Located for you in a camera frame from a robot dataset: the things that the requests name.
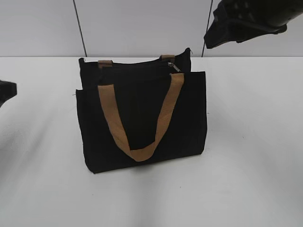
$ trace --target tan handle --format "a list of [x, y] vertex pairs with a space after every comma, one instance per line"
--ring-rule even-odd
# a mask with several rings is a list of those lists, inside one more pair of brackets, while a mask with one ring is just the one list
[[175, 63], [175, 56], [170, 54], [161, 55], [161, 60], [169, 60], [171, 63]]
[[130, 150], [126, 132], [123, 128], [118, 111], [114, 85], [98, 86], [102, 110], [110, 133], [112, 134], [116, 145], [129, 157], [137, 162], [141, 162], [149, 159], [154, 154], [156, 147], [169, 127], [171, 116], [183, 84], [183, 73], [171, 74], [170, 87], [164, 98], [157, 121], [155, 141], [152, 144], [137, 150]]
[[98, 66], [99, 68], [103, 68], [103, 67], [113, 67], [113, 61], [110, 60], [100, 60], [98, 61]]

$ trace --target black plastic part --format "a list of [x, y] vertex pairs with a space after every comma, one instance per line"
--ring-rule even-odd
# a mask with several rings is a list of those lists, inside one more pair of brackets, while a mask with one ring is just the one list
[[283, 33], [287, 22], [302, 13], [302, 0], [222, 0], [204, 36], [206, 47]]
[[17, 95], [17, 84], [0, 80], [0, 107]]

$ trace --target black canvas bag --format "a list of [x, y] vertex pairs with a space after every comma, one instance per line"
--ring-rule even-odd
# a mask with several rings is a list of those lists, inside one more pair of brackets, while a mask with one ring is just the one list
[[97, 67], [80, 59], [85, 89], [76, 91], [77, 112], [85, 163], [93, 173], [202, 153], [205, 73], [190, 72], [184, 53], [179, 62], [166, 56], [128, 65], [100, 61]]

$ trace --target zipper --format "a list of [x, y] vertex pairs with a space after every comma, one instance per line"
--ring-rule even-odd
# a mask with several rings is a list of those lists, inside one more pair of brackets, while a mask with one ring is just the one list
[[168, 62], [168, 65], [169, 65], [169, 67], [172, 67], [172, 68], [174, 68], [175, 69], [175, 71], [177, 71], [177, 72], [181, 72], [181, 70], [174, 64], [174, 63], [171, 63], [171, 62]]

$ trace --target brown leather tab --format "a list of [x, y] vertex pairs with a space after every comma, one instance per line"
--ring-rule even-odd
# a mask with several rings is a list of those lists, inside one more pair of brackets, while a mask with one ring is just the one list
[[175, 63], [175, 56], [170, 54], [161, 55], [161, 60], [169, 60], [171, 63]]
[[100, 60], [98, 61], [99, 68], [103, 67], [113, 67], [113, 61], [111, 60]]

